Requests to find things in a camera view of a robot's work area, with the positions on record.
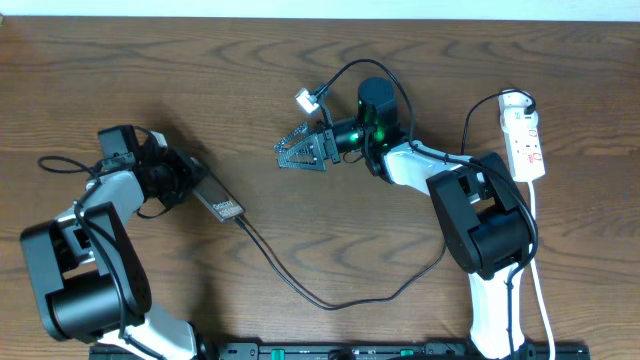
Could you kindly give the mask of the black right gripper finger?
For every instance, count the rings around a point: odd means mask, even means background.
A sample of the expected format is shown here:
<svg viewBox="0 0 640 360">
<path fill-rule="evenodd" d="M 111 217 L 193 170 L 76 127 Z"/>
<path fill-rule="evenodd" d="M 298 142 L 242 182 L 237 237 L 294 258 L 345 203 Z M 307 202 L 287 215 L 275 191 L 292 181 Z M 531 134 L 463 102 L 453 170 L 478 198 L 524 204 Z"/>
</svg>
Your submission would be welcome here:
<svg viewBox="0 0 640 360">
<path fill-rule="evenodd" d="M 314 140 L 315 133 L 310 133 L 305 140 L 298 143 L 289 151 L 285 153 L 276 153 L 278 155 L 278 166 L 282 169 L 317 171 L 315 169 L 314 159 Z"/>
<path fill-rule="evenodd" d="M 285 153 L 301 143 L 310 135 L 310 127 L 307 122 L 300 124 L 291 133 L 284 136 L 274 145 L 275 153 Z"/>
</svg>

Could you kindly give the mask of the Galaxy S25 Ultra smartphone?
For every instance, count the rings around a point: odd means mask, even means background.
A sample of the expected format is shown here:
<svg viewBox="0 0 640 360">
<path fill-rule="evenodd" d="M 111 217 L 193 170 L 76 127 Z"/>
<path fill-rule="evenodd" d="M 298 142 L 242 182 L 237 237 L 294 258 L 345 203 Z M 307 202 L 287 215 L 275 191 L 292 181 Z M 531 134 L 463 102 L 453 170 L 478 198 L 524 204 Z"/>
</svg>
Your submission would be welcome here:
<svg viewBox="0 0 640 360">
<path fill-rule="evenodd" d="M 234 221 L 245 213 L 244 207 L 211 173 L 198 182 L 193 194 L 221 223 Z"/>
</svg>

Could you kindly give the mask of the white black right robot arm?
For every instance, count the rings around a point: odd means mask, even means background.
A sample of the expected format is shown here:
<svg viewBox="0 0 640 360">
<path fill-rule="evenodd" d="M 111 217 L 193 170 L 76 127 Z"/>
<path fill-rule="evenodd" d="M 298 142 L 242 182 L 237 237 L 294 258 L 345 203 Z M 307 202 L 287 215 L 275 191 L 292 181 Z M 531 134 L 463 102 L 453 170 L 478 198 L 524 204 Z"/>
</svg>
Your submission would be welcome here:
<svg viewBox="0 0 640 360">
<path fill-rule="evenodd" d="M 356 115 L 339 121 L 324 103 L 327 90 L 321 85 L 298 92 L 298 105 L 323 118 L 275 144 L 279 167 L 324 171 L 360 152 L 372 175 L 429 196 L 445 246 L 469 276 L 472 344 L 488 359 L 515 357 L 524 344 L 515 290 L 534 256 L 538 231 L 501 157 L 451 155 L 415 139 L 400 125 L 396 97 L 404 90 L 394 79 L 362 81 Z"/>
</svg>

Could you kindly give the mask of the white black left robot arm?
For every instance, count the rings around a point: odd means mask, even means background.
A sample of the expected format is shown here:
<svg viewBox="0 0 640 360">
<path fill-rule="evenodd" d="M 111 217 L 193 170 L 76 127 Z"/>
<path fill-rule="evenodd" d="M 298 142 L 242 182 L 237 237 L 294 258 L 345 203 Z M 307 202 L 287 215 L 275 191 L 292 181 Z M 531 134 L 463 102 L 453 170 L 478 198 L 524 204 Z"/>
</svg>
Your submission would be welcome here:
<svg viewBox="0 0 640 360">
<path fill-rule="evenodd" d="M 166 209 L 182 203 L 204 167 L 172 149 L 154 131 L 120 125 L 98 133 L 103 157 L 86 189 L 54 219 L 25 229 L 20 245 L 38 312 L 58 341 L 100 344 L 121 359 L 214 359 L 218 353 L 194 328 L 154 304 L 148 278 L 127 235 L 130 218 L 150 199 Z"/>
</svg>

